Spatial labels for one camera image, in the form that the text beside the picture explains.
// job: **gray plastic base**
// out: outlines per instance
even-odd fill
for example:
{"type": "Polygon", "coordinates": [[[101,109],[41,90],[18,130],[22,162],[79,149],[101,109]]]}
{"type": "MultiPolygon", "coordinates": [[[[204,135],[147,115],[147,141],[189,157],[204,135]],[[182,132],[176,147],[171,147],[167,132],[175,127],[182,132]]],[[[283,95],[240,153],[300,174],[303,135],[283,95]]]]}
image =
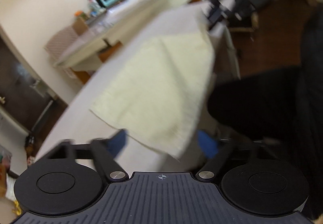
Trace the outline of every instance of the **gray plastic base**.
{"type": "Polygon", "coordinates": [[[279,218],[247,214],[231,206],[214,184],[189,173],[136,172],[109,185],[102,198],[82,212],[63,217],[24,213],[15,224],[310,224],[299,212],[279,218]]]}

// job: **door handle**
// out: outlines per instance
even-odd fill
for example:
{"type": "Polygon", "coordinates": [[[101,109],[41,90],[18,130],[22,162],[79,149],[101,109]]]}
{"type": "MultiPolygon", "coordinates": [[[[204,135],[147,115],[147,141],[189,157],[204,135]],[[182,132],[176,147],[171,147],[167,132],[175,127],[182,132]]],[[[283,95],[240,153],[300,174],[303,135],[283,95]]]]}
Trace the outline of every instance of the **door handle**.
{"type": "Polygon", "coordinates": [[[5,104],[5,97],[0,97],[0,104],[2,104],[2,105],[5,104]]]}

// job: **black pants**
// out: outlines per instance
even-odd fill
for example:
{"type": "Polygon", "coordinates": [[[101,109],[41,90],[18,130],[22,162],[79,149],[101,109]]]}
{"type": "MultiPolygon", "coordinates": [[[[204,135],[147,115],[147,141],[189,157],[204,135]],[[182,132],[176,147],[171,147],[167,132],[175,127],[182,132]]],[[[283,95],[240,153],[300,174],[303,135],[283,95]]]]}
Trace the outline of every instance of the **black pants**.
{"type": "Polygon", "coordinates": [[[297,132],[296,90],[301,67],[268,71],[216,87],[208,100],[208,111],[221,124],[253,140],[271,137],[281,140],[290,152],[290,162],[298,166],[310,184],[310,197],[303,214],[314,220],[322,211],[323,179],[308,170],[299,148],[297,132]]]}

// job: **brown door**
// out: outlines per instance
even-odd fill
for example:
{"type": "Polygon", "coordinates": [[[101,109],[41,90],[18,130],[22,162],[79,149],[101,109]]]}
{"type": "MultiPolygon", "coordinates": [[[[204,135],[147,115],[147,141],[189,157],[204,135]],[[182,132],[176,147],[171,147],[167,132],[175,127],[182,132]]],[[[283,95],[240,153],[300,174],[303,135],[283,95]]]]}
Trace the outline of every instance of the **brown door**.
{"type": "Polygon", "coordinates": [[[31,87],[34,82],[0,38],[0,105],[30,131],[51,100],[31,87]]]}

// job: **person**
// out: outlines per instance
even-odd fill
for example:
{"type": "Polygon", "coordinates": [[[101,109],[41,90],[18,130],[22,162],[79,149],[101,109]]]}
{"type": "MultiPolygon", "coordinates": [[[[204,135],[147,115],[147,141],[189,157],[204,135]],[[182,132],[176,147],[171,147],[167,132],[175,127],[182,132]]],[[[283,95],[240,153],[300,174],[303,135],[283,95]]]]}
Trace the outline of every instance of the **person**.
{"type": "Polygon", "coordinates": [[[300,50],[300,66],[216,87],[208,112],[253,140],[281,140],[310,186],[302,213],[318,221],[323,218],[323,6],[305,24],[300,50]]]}

